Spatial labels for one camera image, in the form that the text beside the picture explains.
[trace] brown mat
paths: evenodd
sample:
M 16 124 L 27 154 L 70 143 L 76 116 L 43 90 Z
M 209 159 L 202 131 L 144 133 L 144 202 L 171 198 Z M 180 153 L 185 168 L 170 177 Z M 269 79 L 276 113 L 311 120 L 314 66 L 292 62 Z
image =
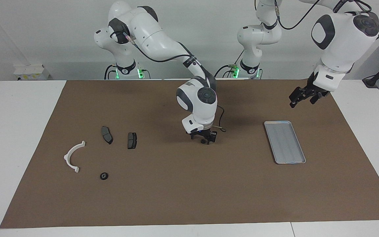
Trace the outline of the brown mat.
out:
M 379 177 L 333 98 L 289 107 L 305 83 L 219 81 L 227 132 L 204 145 L 181 125 L 182 81 L 68 81 L 0 228 L 379 219 Z M 274 162 L 266 120 L 293 123 L 307 163 Z M 75 173 L 63 156 L 82 140 Z

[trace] white table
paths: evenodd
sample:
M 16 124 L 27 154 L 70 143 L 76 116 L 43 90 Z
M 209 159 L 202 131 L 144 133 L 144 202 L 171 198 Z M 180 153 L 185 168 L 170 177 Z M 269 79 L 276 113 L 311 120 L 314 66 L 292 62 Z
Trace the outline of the white table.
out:
M 0 81 L 0 224 L 65 81 Z M 379 91 L 342 81 L 332 93 L 379 175 Z M 379 221 L 0 229 L 0 236 L 374 237 Z

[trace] white electrical box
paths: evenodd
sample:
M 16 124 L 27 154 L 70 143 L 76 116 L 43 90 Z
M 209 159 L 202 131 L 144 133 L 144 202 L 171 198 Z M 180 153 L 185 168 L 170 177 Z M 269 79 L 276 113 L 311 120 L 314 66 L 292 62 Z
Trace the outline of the white electrical box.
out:
M 15 79 L 17 80 L 48 80 L 50 74 L 42 65 L 15 66 Z

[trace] rectangular metal tray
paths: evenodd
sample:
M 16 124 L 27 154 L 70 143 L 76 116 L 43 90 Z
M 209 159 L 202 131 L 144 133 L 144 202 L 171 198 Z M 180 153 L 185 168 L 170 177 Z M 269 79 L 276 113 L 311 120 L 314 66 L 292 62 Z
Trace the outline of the rectangular metal tray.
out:
M 290 121 L 266 121 L 264 126 L 277 164 L 302 164 L 306 162 Z

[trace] green led indicator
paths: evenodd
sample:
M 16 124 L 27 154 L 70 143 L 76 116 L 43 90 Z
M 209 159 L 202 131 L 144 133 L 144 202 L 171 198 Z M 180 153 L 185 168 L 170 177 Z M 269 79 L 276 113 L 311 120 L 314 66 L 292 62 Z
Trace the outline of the green led indicator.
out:
M 236 66 L 236 67 L 235 67 L 235 70 L 236 70 L 236 71 L 233 72 L 232 76 L 233 76 L 233 78 L 238 78 L 238 75 L 239 75 L 239 68 Z
M 139 68 L 137 69 L 137 72 L 138 72 L 138 77 L 141 79 L 141 78 L 144 78 L 144 72 L 142 72 Z

